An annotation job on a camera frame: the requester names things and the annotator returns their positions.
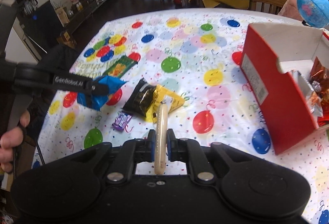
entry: party tablecloth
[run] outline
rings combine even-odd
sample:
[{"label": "party tablecloth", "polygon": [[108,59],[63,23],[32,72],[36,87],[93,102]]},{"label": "party tablecloth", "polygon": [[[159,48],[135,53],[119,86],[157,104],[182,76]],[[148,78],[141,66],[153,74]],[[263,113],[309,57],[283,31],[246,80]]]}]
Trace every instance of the party tablecloth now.
[{"label": "party tablecloth", "polygon": [[[220,141],[299,172],[312,189],[303,216],[312,223],[327,223],[328,138],[326,134],[308,137],[299,146],[274,154],[262,113],[238,65],[252,22],[300,24],[266,13],[207,8],[152,12],[107,22],[70,72],[95,78],[122,55],[139,62],[122,77],[127,83],[101,111],[77,104],[74,93],[56,93],[39,136],[46,163],[83,150],[87,133],[113,146],[146,138],[155,128],[151,115],[146,119],[133,116],[123,132],[111,126],[138,81],[145,78],[185,99],[184,106],[168,118],[168,128],[177,138],[195,139],[203,146]],[[104,58],[108,47],[114,56]],[[33,166],[39,164],[36,151]],[[152,165],[138,164],[136,173],[154,174]],[[184,163],[167,162],[165,174],[185,173]]]}]

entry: green snack package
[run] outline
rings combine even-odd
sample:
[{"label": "green snack package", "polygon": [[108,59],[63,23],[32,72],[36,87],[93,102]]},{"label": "green snack package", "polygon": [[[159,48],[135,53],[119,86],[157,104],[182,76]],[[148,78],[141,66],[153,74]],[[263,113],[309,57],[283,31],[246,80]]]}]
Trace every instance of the green snack package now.
[{"label": "green snack package", "polygon": [[124,55],[121,56],[103,75],[121,78],[130,68],[138,62]]}]

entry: finger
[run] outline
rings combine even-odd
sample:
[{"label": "finger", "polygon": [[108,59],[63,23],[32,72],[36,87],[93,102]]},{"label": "finger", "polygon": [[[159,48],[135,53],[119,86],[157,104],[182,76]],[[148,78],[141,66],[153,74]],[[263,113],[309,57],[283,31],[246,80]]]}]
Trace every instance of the finger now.
[{"label": "finger", "polygon": [[26,111],[22,114],[22,116],[21,116],[19,122],[21,123],[21,125],[22,125],[24,128],[27,127],[27,125],[30,123],[30,113],[29,113],[29,111],[26,110]]},{"label": "finger", "polygon": [[13,161],[13,149],[0,149],[0,162],[1,163],[7,163]]},{"label": "finger", "polygon": [[1,163],[1,168],[3,171],[10,173],[13,171],[13,165],[11,163]]},{"label": "finger", "polygon": [[0,139],[1,148],[9,149],[19,146],[23,142],[23,132],[19,127],[15,127],[2,135]]}]

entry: red balloon print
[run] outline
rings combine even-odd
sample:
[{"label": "red balloon print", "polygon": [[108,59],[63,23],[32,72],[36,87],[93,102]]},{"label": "red balloon print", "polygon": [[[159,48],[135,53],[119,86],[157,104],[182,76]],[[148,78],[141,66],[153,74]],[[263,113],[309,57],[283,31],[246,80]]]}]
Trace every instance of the red balloon print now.
[{"label": "red balloon print", "polygon": [[132,27],[132,28],[139,28],[139,27],[141,27],[141,25],[143,25],[142,22],[136,22],[136,23],[133,23],[133,24],[131,25],[131,27]]},{"label": "red balloon print", "polygon": [[118,103],[118,101],[120,101],[121,97],[122,97],[122,90],[120,88],[116,91],[116,93],[112,95],[111,99],[106,104],[110,106],[115,105],[116,103]]},{"label": "red balloon print", "polygon": [[104,46],[104,47],[100,48],[100,50],[97,52],[96,56],[103,57],[103,56],[107,55],[109,51],[110,51],[110,47]]},{"label": "red balloon print", "polygon": [[63,100],[63,106],[65,108],[70,107],[75,100],[77,99],[78,93],[74,92],[69,92],[67,95],[65,95],[64,100]]},{"label": "red balloon print", "polygon": [[126,37],[122,37],[117,43],[114,43],[114,46],[120,46],[127,41]]},{"label": "red balloon print", "polygon": [[237,65],[241,64],[242,52],[234,52],[232,54],[232,59]]},{"label": "red balloon print", "polygon": [[210,111],[201,111],[193,119],[193,129],[196,133],[204,134],[213,128],[214,119]]},{"label": "red balloon print", "polygon": [[128,56],[130,59],[133,59],[134,61],[138,62],[140,60],[140,54],[137,52],[132,52]]}]

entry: wooden chair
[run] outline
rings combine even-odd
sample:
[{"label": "wooden chair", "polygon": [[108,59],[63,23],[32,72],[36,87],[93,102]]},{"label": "wooden chair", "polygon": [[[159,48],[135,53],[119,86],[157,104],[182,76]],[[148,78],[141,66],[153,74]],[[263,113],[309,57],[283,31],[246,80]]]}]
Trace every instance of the wooden chair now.
[{"label": "wooden chair", "polygon": [[264,12],[264,6],[265,4],[269,4],[269,13],[273,14],[275,13],[276,15],[280,12],[281,8],[283,5],[286,3],[287,0],[250,0],[250,10],[256,11],[256,3],[261,2],[262,7],[261,7],[261,12]]}]

